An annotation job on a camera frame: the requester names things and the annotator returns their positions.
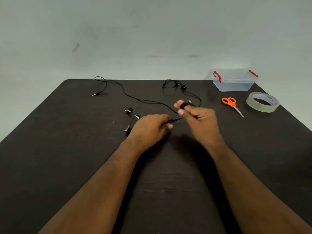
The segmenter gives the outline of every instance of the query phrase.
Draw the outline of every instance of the plastic container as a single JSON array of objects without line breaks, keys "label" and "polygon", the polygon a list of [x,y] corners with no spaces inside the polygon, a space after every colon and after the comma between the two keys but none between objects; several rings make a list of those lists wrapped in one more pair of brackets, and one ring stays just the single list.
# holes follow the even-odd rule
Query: plastic container
[{"label": "plastic container", "polygon": [[216,69],[213,82],[222,91],[247,91],[259,76],[247,69]]}]

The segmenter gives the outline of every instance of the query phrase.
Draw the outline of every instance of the white wall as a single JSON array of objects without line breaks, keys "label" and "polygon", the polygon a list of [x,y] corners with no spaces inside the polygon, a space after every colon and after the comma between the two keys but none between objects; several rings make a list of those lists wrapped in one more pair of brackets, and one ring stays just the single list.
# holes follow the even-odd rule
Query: white wall
[{"label": "white wall", "polygon": [[252,69],[259,85],[312,129],[311,6],[0,0],[0,141],[65,79],[204,79],[215,68]]}]

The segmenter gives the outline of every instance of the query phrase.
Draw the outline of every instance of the person's right arm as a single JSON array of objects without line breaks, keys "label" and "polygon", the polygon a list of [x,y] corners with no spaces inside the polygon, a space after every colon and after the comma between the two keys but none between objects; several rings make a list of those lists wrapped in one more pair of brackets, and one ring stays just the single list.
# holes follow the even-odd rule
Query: person's right arm
[{"label": "person's right arm", "polygon": [[312,228],[276,197],[225,144],[212,109],[174,106],[213,158],[234,216],[244,234],[312,233]]}]

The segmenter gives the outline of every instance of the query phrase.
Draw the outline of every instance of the orange scissors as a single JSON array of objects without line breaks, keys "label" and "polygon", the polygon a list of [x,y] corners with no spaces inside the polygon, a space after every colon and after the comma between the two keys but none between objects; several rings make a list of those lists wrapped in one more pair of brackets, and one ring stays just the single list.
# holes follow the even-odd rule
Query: orange scissors
[{"label": "orange scissors", "polygon": [[222,102],[230,107],[234,108],[242,117],[243,114],[236,107],[236,99],[235,98],[222,98]]}]

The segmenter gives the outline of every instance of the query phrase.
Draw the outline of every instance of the container lid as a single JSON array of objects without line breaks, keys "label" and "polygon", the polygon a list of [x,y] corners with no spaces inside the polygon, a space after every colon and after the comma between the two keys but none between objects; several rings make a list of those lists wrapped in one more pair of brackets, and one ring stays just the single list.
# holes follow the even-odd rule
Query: container lid
[{"label": "container lid", "polygon": [[259,76],[247,69],[216,69],[213,72],[224,83],[255,83]]}]

